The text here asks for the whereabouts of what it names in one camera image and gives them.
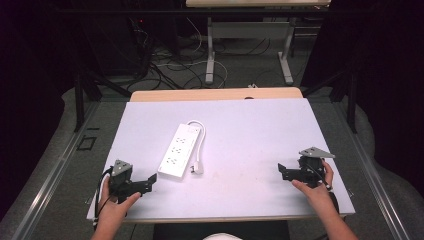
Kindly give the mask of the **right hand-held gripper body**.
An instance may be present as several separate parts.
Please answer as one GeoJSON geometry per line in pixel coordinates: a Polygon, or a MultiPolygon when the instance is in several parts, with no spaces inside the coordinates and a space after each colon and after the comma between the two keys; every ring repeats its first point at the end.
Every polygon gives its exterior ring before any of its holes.
{"type": "Polygon", "coordinates": [[[299,154],[301,155],[298,160],[302,172],[301,182],[311,188],[317,187],[319,182],[324,183],[325,169],[322,161],[326,158],[334,158],[335,155],[317,147],[301,150],[299,154]]]}

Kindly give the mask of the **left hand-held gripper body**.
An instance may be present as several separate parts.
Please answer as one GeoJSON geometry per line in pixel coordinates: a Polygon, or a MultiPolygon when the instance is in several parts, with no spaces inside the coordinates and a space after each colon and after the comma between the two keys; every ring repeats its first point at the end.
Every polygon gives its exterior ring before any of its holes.
{"type": "Polygon", "coordinates": [[[143,185],[140,182],[132,182],[131,175],[133,165],[123,160],[116,160],[111,176],[109,178],[109,193],[118,199],[119,203],[124,202],[134,193],[142,193],[143,185]]]}

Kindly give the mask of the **white power strip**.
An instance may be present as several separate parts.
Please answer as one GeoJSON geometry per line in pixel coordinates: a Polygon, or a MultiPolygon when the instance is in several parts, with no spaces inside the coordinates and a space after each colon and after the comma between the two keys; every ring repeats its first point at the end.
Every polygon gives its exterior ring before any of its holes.
{"type": "Polygon", "coordinates": [[[200,133],[199,126],[180,124],[164,154],[158,172],[182,178],[200,133]]]}

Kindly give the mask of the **person's left hand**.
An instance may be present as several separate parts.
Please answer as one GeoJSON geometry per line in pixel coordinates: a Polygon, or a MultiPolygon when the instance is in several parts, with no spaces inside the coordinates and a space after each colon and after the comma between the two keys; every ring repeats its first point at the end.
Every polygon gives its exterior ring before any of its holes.
{"type": "Polygon", "coordinates": [[[124,220],[127,211],[137,202],[141,197],[139,192],[129,196],[124,202],[118,203],[117,200],[109,193],[109,178],[106,177],[103,181],[100,207],[101,210],[98,215],[99,219],[122,219],[124,220]]]}

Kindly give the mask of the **person's right hand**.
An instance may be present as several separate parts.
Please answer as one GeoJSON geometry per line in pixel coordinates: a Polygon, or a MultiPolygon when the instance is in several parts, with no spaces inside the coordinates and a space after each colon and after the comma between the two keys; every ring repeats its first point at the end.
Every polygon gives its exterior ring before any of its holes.
{"type": "Polygon", "coordinates": [[[322,161],[322,164],[325,169],[325,180],[323,184],[315,188],[310,188],[298,180],[292,180],[291,183],[307,197],[309,204],[316,212],[323,211],[324,213],[328,213],[334,209],[333,201],[327,190],[327,187],[332,186],[334,172],[325,160],[322,161]]]}

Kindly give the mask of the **white table mat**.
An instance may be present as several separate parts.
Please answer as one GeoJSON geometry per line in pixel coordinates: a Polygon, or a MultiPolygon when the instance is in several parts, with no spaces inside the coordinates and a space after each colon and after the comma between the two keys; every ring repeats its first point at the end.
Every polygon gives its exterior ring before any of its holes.
{"type": "Polygon", "coordinates": [[[160,175],[129,210],[129,222],[171,223],[299,219],[314,216],[306,197],[283,180],[299,152],[327,144],[304,98],[129,102],[106,163],[133,165],[132,178],[156,173],[177,127],[206,128],[197,157],[204,172],[160,175]]]}

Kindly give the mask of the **person's dark clothing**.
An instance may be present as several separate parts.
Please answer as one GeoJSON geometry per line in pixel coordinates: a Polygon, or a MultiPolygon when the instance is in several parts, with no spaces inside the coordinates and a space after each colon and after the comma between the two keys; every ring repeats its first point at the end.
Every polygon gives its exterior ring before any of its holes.
{"type": "Polygon", "coordinates": [[[283,220],[156,224],[153,240],[204,240],[220,233],[242,240],[290,240],[288,224],[283,220]]]}

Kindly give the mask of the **black metal stand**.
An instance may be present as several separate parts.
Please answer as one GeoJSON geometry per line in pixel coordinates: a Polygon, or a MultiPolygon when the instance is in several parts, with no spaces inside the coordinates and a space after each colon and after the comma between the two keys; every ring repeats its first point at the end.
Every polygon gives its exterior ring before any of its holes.
{"type": "Polygon", "coordinates": [[[344,96],[347,96],[346,122],[350,130],[356,134],[356,100],[357,100],[357,74],[347,68],[337,71],[327,79],[308,87],[301,91],[304,97],[308,97],[323,87],[334,84],[330,92],[332,102],[341,102],[344,96]]]}
{"type": "Polygon", "coordinates": [[[125,90],[108,80],[104,76],[95,73],[92,70],[80,69],[74,76],[74,91],[75,91],[75,105],[76,105],[76,126],[75,132],[78,132],[85,123],[85,110],[84,110],[84,95],[91,101],[100,101],[102,93],[98,84],[104,85],[107,88],[119,93],[123,97],[129,98],[132,93],[125,90]]]}

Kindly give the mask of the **wooden table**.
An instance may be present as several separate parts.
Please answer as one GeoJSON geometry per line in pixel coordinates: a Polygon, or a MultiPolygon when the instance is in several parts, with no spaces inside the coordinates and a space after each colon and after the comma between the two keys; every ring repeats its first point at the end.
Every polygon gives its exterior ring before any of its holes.
{"type": "Polygon", "coordinates": [[[296,87],[136,91],[131,102],[302,98],[296,87]]]}

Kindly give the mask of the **desk with white legs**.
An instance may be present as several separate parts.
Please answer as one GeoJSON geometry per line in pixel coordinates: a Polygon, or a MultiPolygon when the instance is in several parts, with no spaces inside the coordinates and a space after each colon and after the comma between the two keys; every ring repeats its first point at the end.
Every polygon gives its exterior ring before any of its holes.
{"type": "MultiPolygon", "coordinates": [[[[195,10],[318,10],[328,6],[331,0],[186,0],[186,6],[195,10]]],[[[214,82],[215,39],[261,38],[283,39],[284,45],[278,53],[283,80],[286,84],[294,83],[287,61],[291,42],[296,28],[296,17],[286,17],[285,21],[236,20],[216,21],[207,18],[208,59],[206,65],[205,83],[214,82]]]]}

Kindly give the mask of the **metal floor rail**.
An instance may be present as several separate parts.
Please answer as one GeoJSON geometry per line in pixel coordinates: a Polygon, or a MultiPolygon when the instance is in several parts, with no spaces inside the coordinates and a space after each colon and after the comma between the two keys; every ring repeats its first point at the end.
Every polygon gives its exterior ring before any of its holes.
{"type": "Polygon", "coordinates": [[[82,128],[73,130],[66,113],[58,131],[8,215],[4,240],[88,240],[86,218],[103,170],[107,138],[98,120],[100,103],[91,103],[82,128]]]}
{"type": "Polygon", "coordinates": [[[335,109],[343,128],[347,132],[347,135],[353,142],[354,149],[359,156],[359,165],[394,240],[411,240],[382,184],[381,177],[378,174],[377,169],[360,141],[359,136],[355,134],[348,125],[347,113],[344,111],[343,104],[333,103],[333,108],[335,109]]]}

